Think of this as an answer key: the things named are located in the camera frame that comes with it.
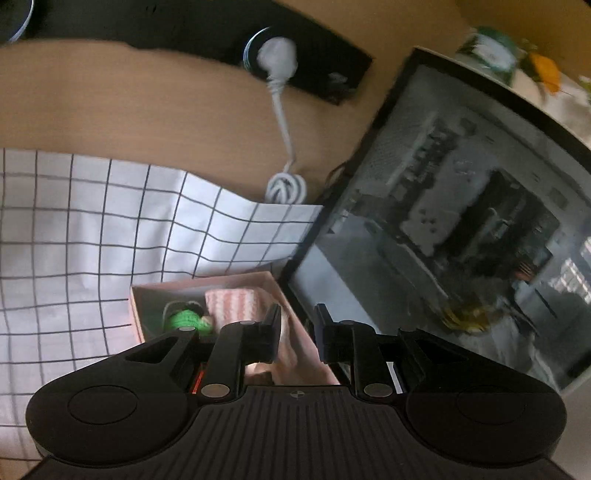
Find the checkered cloth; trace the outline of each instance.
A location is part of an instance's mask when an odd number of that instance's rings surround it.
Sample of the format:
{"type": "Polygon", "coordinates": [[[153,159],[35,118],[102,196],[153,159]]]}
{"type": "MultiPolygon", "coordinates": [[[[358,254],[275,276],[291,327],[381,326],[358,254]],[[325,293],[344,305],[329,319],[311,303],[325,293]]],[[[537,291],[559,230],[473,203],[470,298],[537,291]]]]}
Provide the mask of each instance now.
{"type": "Polygon", "coordinates": [[[51,380],[130,348],[129,286],[289,258],[319,212],[185,171],[2,150],[0,478],[39,460],[24,412],[51,380]]]}

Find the ribbed black surface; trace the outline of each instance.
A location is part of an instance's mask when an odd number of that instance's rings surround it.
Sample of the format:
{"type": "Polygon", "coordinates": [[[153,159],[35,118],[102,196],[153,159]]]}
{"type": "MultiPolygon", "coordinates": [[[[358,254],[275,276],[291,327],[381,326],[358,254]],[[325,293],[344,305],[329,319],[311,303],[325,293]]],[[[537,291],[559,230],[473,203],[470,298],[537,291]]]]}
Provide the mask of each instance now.
{"type": "Polygon", "coordinates": [[[165,452],[134,465],[87,469],[45,460],[27,479],[515,479],[570,478],[549,460],[482,469],[440,457],[407,432],[396,411],[345,387],[249,387],[238,401],[201,410],[165,452]],[[294,390],[305,393],[300,398],[294,390]]]}

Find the open box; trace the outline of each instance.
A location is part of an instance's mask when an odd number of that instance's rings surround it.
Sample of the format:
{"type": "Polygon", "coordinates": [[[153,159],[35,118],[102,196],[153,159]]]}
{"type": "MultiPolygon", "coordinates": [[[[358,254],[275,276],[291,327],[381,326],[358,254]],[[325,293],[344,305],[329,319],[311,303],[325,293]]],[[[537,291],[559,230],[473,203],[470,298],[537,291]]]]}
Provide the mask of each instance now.
{"type": "Polygon", "coordinates": [[[276,384],[336,385],[330,368],[320,361],[318,350],[269,272],[225,277],[195,278],[167,283],[134,285],[129,306],[138,342],[163,333],[164,306],[173,300],[196,300],[204,307],[205,293],[218,288],[259,287],[270,293],[284,311],[278,358],[270,367],[276,384]]]}

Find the cable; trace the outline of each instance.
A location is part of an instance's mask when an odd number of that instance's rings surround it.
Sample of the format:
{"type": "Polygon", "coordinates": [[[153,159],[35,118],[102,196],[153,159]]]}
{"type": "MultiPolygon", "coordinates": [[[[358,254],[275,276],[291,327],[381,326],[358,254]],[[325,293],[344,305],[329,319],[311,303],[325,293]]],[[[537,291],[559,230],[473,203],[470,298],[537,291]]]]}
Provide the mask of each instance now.
{"type": "Polygon", "coordinates": [[[296,45],[287,38],[274,37],[263,44],[257,55],[259,65],[269,74],[267,85],[271,92],[273,110],[288,157],[283,172],[273,175],[267,184],[266,203],[299,205],[306,201],[308,193],[303,177],[290,173],[292,166],[296,163],[296,152],[291,142],[287,118],[281,103],[281,94],[285,84],[293,77],[297,69],[295,47],[296,45]]]}

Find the wooden surface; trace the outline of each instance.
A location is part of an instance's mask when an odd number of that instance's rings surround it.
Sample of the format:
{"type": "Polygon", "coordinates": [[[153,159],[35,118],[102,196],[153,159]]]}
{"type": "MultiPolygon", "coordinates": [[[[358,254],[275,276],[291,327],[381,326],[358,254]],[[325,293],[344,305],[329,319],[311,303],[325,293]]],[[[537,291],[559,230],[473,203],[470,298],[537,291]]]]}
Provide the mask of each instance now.
{"type": "MultiPolygon", "coordinates": [[[[291,0],[375,58],[352,101],[285,91],[297,171],[317,194],[355,150],[415,44],[452,53],[467,25],[452,0],[291,0]]],[[[92,41],[0,49],[0,146],[190,170],[258,200],[285,150],[264,82],[237,67],[92,41]]]]}
{"type": "Polygon", "coordinates": [[[591,7],[584,0],[457,0],[470,25],[527,38],[571,78],[591,76],[591,7]]]}

